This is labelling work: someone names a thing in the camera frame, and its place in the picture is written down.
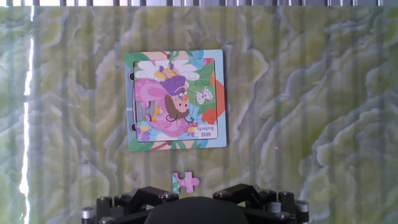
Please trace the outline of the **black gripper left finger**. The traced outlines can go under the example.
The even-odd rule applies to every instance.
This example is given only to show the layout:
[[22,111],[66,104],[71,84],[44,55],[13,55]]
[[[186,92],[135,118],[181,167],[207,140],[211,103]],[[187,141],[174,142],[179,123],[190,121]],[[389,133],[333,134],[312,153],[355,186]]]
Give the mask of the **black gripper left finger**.
[[95,205],[82,208],[81,224],[144,223],[149,215],[148,205],[156,207],[178,199],[178,194],[151,186],[114,197],[102,196]]

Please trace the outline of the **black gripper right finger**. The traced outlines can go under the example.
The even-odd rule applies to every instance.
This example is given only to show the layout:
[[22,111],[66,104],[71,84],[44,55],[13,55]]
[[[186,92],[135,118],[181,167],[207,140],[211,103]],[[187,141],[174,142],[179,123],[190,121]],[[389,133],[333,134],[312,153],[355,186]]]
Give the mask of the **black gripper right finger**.
[[309,203],[289,191],[238,184],[215,192],[213,198],[234,204],[247,223],[309,223]]

